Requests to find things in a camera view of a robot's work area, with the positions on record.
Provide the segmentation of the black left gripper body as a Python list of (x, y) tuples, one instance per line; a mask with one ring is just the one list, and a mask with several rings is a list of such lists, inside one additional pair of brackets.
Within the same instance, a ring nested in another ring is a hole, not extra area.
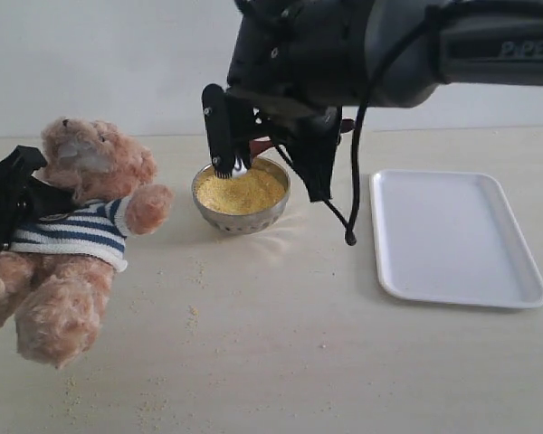
[(16, 226), (29, 215), (28, 188), (0, 183), (0, 251), (8, 250)]

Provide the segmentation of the black Piper right robot arm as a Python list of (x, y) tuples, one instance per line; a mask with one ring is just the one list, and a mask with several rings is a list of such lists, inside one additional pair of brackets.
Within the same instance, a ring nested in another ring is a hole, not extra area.
[(543, 87), (543, 1), (240, 1), (225, 86), (202, 94), (222, 177), (260, 137), (329, 170), (346, 107), (409, 109), (452, 83)]

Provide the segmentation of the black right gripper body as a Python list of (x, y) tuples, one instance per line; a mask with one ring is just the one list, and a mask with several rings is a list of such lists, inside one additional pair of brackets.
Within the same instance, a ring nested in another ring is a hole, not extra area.
[(238, 1), (227, 90), (267, 113), (357, 106), (372, 1)]

